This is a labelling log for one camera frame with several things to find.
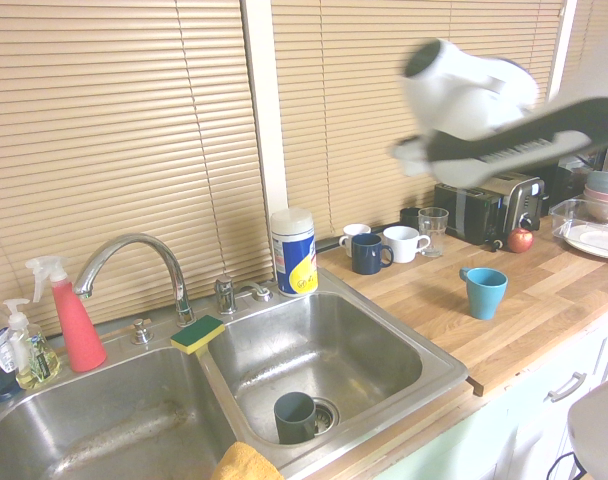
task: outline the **spray nozzle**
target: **spray nozzle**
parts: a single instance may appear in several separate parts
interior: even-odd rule
[[[26,262],[26,268],[33,270],[35,275],[35,293],[33,302],[39,302],[44,293],[44,281],[50,277],[51,282],[59,282],[68,278],[63,265],[66,263],[65,257],[47,256],[37,257]]]

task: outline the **dish soap bottle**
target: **dish soap bottle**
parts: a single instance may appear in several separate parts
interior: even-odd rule
[[[26,262],[26,267],[35,275],[34,302],[40,301],[44,281],[50,278],[71,370],[88,372],[106,360],[106,350],[82,301],[73,293],[73,284],[62,266],[65,260],[55,256],[37,257]]]
[[[60,361],[37,325],[28,323],[28,318],[17,310],[18,305],[29,303],[25,298],[6,300],[11,311],[8,325],[11,330],[9,342],[15,357],[17,383],[24,390],[40,386],[60,372]]]

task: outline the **faucet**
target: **faucet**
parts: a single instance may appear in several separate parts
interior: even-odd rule
[[[175,258],[171,249],[162,241],[144,233],[120,235],[119,237],[109,240],[95,250],[84,267],[82,267],[82,271],[77,276],[77,280],[75,280],[75,285],[73,286],[75,294],[80,298],[90,297],[93,294],[93,281],[106,261],[120,248],[131,243],[143,243],[148,245],[162,257],[162,260],[164,260],[166,268],[168,268],[171,275],[171,282],[173,282],[175,306],[179,315],[177,326],[184,328],[194,323],[195,315],[193,314],[193,310],[188,301],[184,276],[182,275],[182,270],[177,258]]]
[[[266,288],[255,282],[241,282],[237,288],[233,287],[233,279],[228,275],[221,275],[215,280],[215,299],[219,308],[219,313],[231,314],[237,311],[235,305],[235,294],[245,288],[253,289],[253,298],[257,301],[268,302],[273,294]]]

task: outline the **mug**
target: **mug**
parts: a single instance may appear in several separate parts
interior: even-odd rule
[[[417,207],[403,208],[400,210],[400,223],[406,227],[411,227],[418,230],[419,224],[417,221],[417,215],[419,211],[420,209]]]
[[[349,257],[351,256],[351,243],[353,242],[353,237],[360,233],[371,233],[371,227],[361,223],[352,223],[351,225],[344,227],[344,235],[340,237],[339,244],[340,247],[346,249],[346,254]]]
[[[462,268],[460,278],[466,282],[471,316],[490,320],[504,298],[508,277],[493,268]]]
[[[412,262],[417,252],[421,252],[431,243],[430,237],[420,235],[411,227],[389,227],[384,230],[384,244],[393,249],[395,263]]]
[[[315,402],[305,393],[282,395],[275,402],[273,414],[282,445],[294,445],[315,437]]]
[[[374,233],[360,233],[353,237],[353,271],[360,275],[373,275],[381,268],[390,267],[395,258],[393,249],[382,245],[379,235]],[[382,261],[382,250],[388,251],[391,261]]]

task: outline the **apple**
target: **apple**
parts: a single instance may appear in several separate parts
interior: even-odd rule
[[[533,232],[525,228],[516,228],[508,234],[506,243],[512,252],[522,253],[531,248],[533,240]]]

